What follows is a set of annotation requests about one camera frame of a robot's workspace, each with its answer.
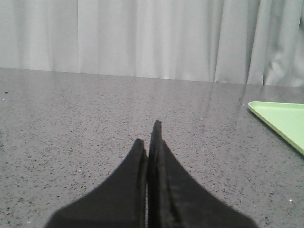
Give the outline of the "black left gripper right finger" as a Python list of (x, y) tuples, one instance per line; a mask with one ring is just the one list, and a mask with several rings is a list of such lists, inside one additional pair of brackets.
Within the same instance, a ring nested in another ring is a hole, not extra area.
[(248, 216), (223, 203), (198, 184), (153, 126), (148, 161), (148, 226), (150, 228), (256, 228)]

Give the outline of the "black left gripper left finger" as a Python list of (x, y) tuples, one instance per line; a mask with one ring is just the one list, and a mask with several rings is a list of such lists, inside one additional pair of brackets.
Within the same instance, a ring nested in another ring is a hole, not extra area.
[(57, 210), (47, 228), (143, 228), (147, 155), (136, 139), (119, 167), (97, 188)]

